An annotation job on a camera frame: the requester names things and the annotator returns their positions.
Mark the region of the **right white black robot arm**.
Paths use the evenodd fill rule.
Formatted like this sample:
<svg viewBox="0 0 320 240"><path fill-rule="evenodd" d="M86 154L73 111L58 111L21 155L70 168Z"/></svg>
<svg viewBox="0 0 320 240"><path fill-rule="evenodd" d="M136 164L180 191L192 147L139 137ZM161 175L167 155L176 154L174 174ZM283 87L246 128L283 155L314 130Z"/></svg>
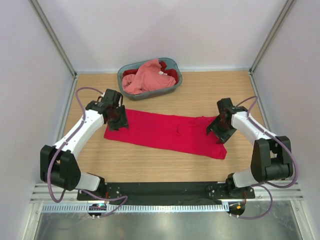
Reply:
<svg viewBox="0 0 320 240"><path fill-rule="evenodd" d="M206 128L207 134L214 134L217 144L225 144L236 132L241 132L252 144L250 166L231 173L225 180L225 192L231 198L238 198L251 191L253 186L272 185L273 180L292 177L292 182L283 185L291 187L297 180L296 160L291 151L291 142L286 136L278 136L258 123L251 115L251 109L241 104L234 105L230 98L217 102L218 116Z"/></svg>

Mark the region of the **magenta red t shirt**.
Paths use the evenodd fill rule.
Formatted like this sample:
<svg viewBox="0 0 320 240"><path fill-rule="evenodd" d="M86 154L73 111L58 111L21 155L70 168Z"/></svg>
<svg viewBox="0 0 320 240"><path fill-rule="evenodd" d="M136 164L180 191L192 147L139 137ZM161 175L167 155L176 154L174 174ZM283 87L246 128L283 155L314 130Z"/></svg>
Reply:
<svg viewBox="0 0 320 240"><path fill-rule="evenodd" d="M134 145L224 160L227 150L207 127L214 116L178 116L126 110L128 128L106 128L104 138Z"/></svg>

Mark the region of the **aluminium frame post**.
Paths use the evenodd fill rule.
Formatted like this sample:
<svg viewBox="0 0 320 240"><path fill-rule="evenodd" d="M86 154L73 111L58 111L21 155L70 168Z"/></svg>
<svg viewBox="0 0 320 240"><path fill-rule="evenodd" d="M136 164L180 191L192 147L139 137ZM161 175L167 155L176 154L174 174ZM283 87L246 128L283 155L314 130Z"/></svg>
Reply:
<svg viewBox="0 0 320 240"><path fill-rule="evenodd" d="M265 55L266 51L268 50L269 46L275 39L277 33L279 32L281 26L285 22L285 19L289 15L291 9L295 5L296 0L286 0L278 13L270 31L268 32L265 40L263 41L251 67L249 68L249 74L253 75L254 71L257 69L259 63L261 62L263 56Z"/></svg>
<svg viewBox="0 0 320 240"><path fill-rule="evenodd" d="M71 73L72 77L75 78L77 76L77 72L75 71L74 67L72 66L71 61L69 60L63 46L61 45L61 43L60 43L54 29L52 28L45 12L43 11L40 3L37 0L29 0L28 2L32 6L35 14L37 15L39 21L41 22L44 30L48 34L51 42L53 43L55 49L57 50L58 54L60 55L65 66L67 67L67 69Z"/></svg>

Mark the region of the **left aluminium frame post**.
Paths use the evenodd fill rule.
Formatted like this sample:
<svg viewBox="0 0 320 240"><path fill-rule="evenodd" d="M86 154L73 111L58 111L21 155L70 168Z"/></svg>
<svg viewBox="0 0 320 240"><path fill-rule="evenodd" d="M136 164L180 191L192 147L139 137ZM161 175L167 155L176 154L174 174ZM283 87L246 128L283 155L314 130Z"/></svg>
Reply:
<svg viewBox="0 0 320 240"><path fill-rule="evenodd" d="M72 66L71 61L69 60L63 46L61 45L61 43L60 43L54 29L52 28L45 12L43 11L40 3L37 0L29 0L28 2L32 6L35 14L37 15L39 21L41 22L44 30L48 34L51 42L53 43L55 49L57 50L58 54L60 55L65 66L67 67L67 69L71 73L72 77L75 78L77 76L77 72L75 71L74 67Z"/></svg>

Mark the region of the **salmon pink t shirt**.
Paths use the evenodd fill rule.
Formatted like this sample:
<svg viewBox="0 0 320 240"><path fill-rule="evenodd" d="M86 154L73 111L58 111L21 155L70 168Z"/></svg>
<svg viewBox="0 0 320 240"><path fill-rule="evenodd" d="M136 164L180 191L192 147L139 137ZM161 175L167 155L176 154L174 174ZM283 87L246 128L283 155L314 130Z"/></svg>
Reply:
<svg viewBox="0 0 320 240"><path fill-rule="evenodd" d="M157 59L149 60L141 66L137 74L125 76L121 85L127 94L138 95L175 86L175 78L160 70Z"/></svg>

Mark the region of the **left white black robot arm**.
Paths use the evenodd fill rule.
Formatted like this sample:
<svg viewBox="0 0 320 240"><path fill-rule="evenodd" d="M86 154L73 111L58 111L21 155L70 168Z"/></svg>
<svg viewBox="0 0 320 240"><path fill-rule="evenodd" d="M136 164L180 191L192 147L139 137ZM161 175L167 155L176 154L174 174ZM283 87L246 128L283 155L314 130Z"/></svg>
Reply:
<svg viewBox="0 0 320 240"><path fill-rule="evenodd" d="M99 97L84 106L78 98L82 111L78 122L54 145L44 145L40 150L40 179L47 184L48 193L55 203L53 187L63 192L77 190L80 195L95 200L105 200L107 187L103 177L82 172L77 157L92 135L101 127L111 131L128 128L129 123L123 104L123 95L112 89L100 91Z"/></svg>

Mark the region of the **teal plastic laundry basin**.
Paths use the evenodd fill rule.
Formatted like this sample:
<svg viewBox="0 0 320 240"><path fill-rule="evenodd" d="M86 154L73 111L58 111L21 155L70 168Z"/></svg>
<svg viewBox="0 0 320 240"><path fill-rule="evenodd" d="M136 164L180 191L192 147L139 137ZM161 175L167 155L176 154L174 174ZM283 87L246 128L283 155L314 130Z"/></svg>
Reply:
<svg viewBox="0 0 320 240"><path fill-rule="evenodd" d="M117 72L118 87L133 101L159 97L174 92L183 82L178 64L160 57L121 67Z"/></svg>

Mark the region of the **right aluminium frame post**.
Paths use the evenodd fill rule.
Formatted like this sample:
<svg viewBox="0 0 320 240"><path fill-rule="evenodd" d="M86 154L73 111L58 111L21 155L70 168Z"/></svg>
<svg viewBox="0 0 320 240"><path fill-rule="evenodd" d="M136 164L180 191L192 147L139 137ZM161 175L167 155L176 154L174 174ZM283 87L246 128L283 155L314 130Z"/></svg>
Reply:
<svg viewBox="0 0 320 240"><path fill-rule="evenodd" d="M295 5L296 0L286 0L278 13L270 31L268 32L265 40L263 41L251 67L249 68L249 74L253 75L254 71L257 69L259 63L261 62L263 56L265 55L266 51L268 50L269 46L275 39L277 33L279 32L281 26L285 22L285 19L289 15L291 9Z"/></svg>

